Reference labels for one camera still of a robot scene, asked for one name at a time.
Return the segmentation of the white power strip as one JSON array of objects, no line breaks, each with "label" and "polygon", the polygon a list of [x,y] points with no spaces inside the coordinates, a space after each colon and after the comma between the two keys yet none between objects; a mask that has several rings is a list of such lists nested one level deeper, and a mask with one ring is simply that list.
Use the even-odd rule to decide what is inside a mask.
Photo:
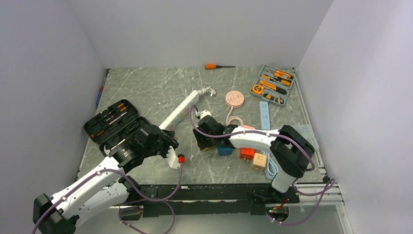
[{"label": "white power strip", "polygon": [[161,130],[172,131],[179,124],[179,122],[190,111],[190,108],[195,105],[202,95],[210,93],[213,97],[216,95],[216,91],[209,87],[192,91],[179,105],[178,107],[160,124]]}]

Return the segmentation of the dark blue cube adapter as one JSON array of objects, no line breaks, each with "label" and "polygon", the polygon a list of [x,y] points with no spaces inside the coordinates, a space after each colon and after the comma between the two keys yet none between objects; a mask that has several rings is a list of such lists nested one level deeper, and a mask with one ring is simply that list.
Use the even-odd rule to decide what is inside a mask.
[{"label": "dark blue cube adapter", "polygon": [[233,153],[233,149],[217,146],[217,152],[219,156],[229,156]]}]

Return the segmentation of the black tool case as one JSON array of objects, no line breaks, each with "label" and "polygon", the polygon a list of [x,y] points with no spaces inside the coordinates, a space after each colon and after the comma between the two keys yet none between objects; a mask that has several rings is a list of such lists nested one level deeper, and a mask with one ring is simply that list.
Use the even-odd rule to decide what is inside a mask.
[{"label": "black tool case", "polygon": [[88,137],[99,145],[100,152],[107,156],[116,145],[131,137],[150,122],[141,116],[136,107],[122,99],[98,113],[83,128]]}]

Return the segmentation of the red cube adapter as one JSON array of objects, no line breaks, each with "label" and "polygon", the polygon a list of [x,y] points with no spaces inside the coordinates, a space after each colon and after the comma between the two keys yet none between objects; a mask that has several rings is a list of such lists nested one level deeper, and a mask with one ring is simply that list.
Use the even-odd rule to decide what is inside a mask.
[{"label": "red cube adapter", "polygon": [[243,160],[252,160],[255,155],[255,150],[252,148],[241,148],[239,158]]}]

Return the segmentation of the light blue power strip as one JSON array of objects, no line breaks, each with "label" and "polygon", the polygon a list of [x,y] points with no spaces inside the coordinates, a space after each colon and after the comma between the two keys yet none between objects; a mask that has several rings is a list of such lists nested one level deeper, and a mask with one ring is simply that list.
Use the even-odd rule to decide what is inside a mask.
[{"label": "light blue power strip", "polygon": [[270,117],[269,117],[269,107],[268,102],[260,101],[260,117],[261,117],[261,129],[270,130]]}]

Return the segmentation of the tan wooden cube adapter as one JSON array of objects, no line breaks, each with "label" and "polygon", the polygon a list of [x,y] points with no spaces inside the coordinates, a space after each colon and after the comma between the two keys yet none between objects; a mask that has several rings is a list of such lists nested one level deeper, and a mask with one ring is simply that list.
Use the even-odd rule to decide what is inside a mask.
[{"label": "tan wooden cube adapter", "polygon": [[252,159],[251,168],[263,171],[266,168],[267,156],[260,153],[255,153]]}]

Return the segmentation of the grey tool case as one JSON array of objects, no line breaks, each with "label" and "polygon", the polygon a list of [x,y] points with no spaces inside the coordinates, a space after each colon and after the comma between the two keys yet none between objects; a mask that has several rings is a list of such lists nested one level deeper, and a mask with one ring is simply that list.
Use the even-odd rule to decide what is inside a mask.
[{"label": "grey tool case", "polygon": [[[263,101],[282,107],[285,105],[289,97],[290,90],[294,86],[295,79],[295,68],[277,68],[266,64],[261,68],[258,78],[253,82],[250,88],[250,93],[253,96],[261,98]],[[261,95],[255,94],[251,91],[252,87],[256,84],[263,87],[263,92]],[[279,105],[274,101],[277,97],[284,99],[284,105]]]}]

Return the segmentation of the clear plastic screw box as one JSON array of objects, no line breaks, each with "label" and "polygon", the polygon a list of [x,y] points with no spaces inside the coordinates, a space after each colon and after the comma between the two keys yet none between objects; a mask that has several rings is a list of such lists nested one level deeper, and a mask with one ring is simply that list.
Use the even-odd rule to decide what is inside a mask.
[{"label": "clear plastic screw box", "polygon": [[314,147],[315,150],[319,149],[316,135],[310,124],[293,125],[292,127],[300,133]]}]

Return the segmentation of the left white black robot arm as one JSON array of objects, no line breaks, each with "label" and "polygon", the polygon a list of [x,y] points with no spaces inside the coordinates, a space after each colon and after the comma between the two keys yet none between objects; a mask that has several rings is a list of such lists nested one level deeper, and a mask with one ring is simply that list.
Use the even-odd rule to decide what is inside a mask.
[{"label": "left white black robot arm", "polygon": [[168,196],[154,198],[142,193],[127,173],[151,156],[173,159],[181,169],[185,158],[176,154],[178,145],[174,131],[153,124],[121,130],[101,145],[106,156],[95,168],[52,196],[41,194],[35,199],[32,233],[73,234],[85,221],[111,206],[132,205],[138,200],[165,202]]}]

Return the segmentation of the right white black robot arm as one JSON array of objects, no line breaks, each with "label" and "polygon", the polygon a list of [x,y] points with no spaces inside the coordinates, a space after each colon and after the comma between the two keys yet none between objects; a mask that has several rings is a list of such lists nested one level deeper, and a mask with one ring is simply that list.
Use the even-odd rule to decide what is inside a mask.
[{"label": "right white black robot arm", "polygon": [[266,151],[274,156],[279,171],[271,180],[269,198],[281,202],[287,196],[290,186],[307,171],[314,170],[313,145],[290,125],[278,130],[248,129],[238,125],[223,125],[212,116],[200,119],[193,125],[197,140],[206,138],[207,143],[222,148],[251,148]]}]

